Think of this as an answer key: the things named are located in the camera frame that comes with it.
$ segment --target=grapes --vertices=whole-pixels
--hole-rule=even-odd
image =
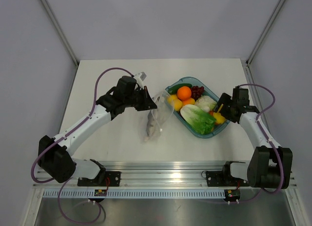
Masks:
[[[197,100],[205,92],[205,88],[203,86],[201,86],[201,87],[193,86],[191,88],[191,91],[192,91],[192,98],[194,100]]]

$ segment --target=transparent plastic bag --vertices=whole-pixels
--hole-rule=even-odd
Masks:
[[[174,112],[173,103],[168,103],[170,94],[163,90],[153,97],[157,109],[150,110],[147,115],[144,141],[160,137],[163,126]]]

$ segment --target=yellow fruit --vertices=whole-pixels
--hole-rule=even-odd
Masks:
[[[188,105],[188,104],[191,104],[191,105],[194,105],[195,104],[195,99],[193,98],[189,98],[185,101],[182,101],[183,105]]]
[[[179,99],[175,99],[173,100],[173,102],[174,102],[175,111],[180,111],[180,109],[183,107],[182,101],[180,101]]]
[[[223,124],[226,122],[226,119],[220,113],[214,112],[213,117],[216,119],[216,124]]]
[[[175,100],[175,99],[177,99],[177,95],[176,95],[176,94],[173,94],[173,95],[170,95],[170,97],[168,97],[167,101],[168,101],[169,104],[171,104],[171,102],[172,102],[173,100]]]

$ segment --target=gray wall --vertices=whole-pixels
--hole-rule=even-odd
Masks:
[[[16,226],[38,141],[54,135],[75,69],[38,0],[0,0],[0,225]]]
[[[270,88],[276,105],[266,116],[272,134],[293,151],[293,172],[312,222],[312,0],[288,0],[252,62],[257,83]],[[271,102],[261,93],[264,105]]]
[[[277,1],[49,0],[80,59],[245,59]]]

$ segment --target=lemon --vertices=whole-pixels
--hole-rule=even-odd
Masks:
[[[171,104],[171,102],[175,99],[178,99],[177,98],[177,95],[176,94],[173,94],[173,95],[170,95],[170,97],[168,97],[167,101],[169,104]]]
[[[174,102],[175,111],[180,111],[180,109],[183,107],[183,102],[180,101],[179,99],[175,99],[173,100],[173,102]]]

